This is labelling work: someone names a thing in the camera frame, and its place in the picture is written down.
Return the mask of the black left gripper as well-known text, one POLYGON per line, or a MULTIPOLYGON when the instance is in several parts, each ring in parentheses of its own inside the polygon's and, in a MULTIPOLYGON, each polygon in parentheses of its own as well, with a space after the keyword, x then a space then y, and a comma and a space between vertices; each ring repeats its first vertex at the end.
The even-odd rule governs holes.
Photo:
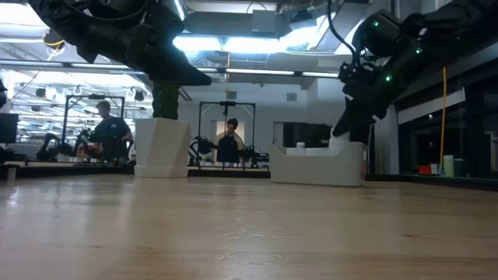
POLYGON ((184 30, 180 17, 163 3, 147 3, 143 20, 132 29, 124 53, 130 68, 148 72, 151 80, 178 86, 210 86, 212 78, 190 64, 173 39, 184 30))

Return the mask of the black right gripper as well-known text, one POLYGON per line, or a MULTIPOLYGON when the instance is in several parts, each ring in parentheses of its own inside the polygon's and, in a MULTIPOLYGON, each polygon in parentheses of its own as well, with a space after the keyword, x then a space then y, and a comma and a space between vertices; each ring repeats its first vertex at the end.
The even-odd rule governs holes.
POLYGON ((344 84, 345 111, 332 132, 336 138, 350 132, 351 142, 368 144, 372 117, 385 118, 389 106, 385 95, 381 93, 381 86, 377 84, 382 70, 381 66, 372 63, 341 65, 338 78, 344 84))

